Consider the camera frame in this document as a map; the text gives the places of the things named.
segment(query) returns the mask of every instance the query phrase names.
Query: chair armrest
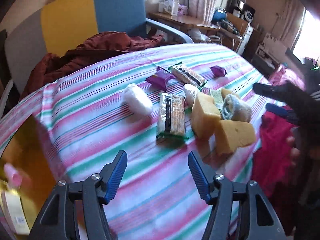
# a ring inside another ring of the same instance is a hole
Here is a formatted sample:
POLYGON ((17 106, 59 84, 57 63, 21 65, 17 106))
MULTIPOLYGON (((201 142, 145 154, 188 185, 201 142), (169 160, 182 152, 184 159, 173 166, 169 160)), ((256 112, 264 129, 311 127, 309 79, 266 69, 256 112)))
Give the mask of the chair armrest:
POLYGON ((175 37, 180 38, 183 41, 183 43, 193 43, 192 39, 188 35, 186 35, 185 33, 181 32, 175 28, 172 28, 168 25, 165 25, 160 22, 156 22, 156 21, 148 19, 148 18, 146 19, 146 21, 147 21, 147 24, 150 25, 151 27, 154 27, 158 30, 161 30, 161 31, 167 33, 167 34, 171 34, 175 37))
POLYGON ((7 86, 4 89, 2 97, 0 98, 0 119, 3 116, 4 108, 5 108, 5 105, 7 104, 8 96, 12 87, 13 87, 13 80, 10 79, 9 82, 7 83, 7 86))

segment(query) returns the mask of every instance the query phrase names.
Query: white box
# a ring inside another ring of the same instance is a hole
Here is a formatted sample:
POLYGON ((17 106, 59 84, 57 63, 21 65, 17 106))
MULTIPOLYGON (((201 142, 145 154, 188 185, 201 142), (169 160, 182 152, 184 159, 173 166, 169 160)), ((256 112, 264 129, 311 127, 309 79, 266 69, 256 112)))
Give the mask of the white box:
POLYGON ((4 217, 10 229, 17 235, 29 235, 30 229, 23 213, 20 196, 3 191, 1 199, 4 217))
POLYGON ((172 16, 178 15, 179 0, 164 0, 164 12, 172 16))

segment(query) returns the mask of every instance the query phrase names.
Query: wooden desk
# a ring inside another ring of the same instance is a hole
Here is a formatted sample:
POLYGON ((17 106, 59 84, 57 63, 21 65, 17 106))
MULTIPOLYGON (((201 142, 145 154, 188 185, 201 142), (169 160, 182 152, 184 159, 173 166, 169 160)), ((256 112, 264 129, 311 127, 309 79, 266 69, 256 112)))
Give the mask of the wooden desk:
POLYGON ((232 39, 232 49, 234 50, 234 44, 235 40, 242 42, 243 38, 235 35, 223 28, 220 28, 219 26, 213 25, 208 22, 204 22, 202 20, 199 20, 197 18, 194 18, 192 16, 187 16, 187 15, 181 15, 181 16, 171 16, 167 13, 149 13, 149 16, 153 20, 166 20, 169 22, 172 22, 173 24, 181 26, 181 31, 187 33, 189 29, 191 28, 199 28, 199 29, 204 29, 207 31, 216 31, 220 32, 223 36, 227 36, 230 39, 232 39))
POLYGON ((173 24, 177 24, 183 27, 183 31, 187 31, 193 27, 198 27, 201 29, 207 30, 219 30, 220 28, 216 25, 212 25, 211 23, 204 22, 197 18, 188 15, 181 15, 181 16, 171 16, 167 13, 149 13, 150 18, 153 20, 166 20, 172 22, 173 24))

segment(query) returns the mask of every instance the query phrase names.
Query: metal screw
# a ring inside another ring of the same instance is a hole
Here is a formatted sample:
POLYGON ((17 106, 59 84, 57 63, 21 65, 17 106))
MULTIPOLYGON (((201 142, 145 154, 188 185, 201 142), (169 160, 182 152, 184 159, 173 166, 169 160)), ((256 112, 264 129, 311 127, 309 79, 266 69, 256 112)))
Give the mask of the metal screw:
POLYGON ((66 181, 64 179, 58 181, 59 186, 64 186, 65 184, 66 184, 66 181))
POLYGON ((257 182, 255 180, 250 180, 249 185, 254 187, 257 185, 257 182))
POLYGON ((217 174, 215 177, 216 177, 217 180, 223 180, 224 179, 224 176, 222 174, 217 174))
POLYGON ((91 179, 93 179, 93 180, 100 179, 100 174, 98 174, 98 173, 92 174, 91 179))

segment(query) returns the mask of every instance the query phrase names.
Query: biscuit packet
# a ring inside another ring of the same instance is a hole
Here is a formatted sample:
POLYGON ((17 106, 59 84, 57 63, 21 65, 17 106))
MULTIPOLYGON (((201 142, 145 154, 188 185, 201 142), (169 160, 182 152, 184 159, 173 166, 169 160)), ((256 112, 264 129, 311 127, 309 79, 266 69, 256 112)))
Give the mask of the biscuit packet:
POLYGON ((159 120, 156 138, 188 139, 184 114, 184 97, 160 93, 159 120))
POLYGON ((191 68, 188 68, 184 64, 177 64, 169 68, 171 73, 175 75, 179 80, 183 81, 186 84, 191 84, 201 90, 204 85, 207 83, 202 76, 193 71, 191 68))

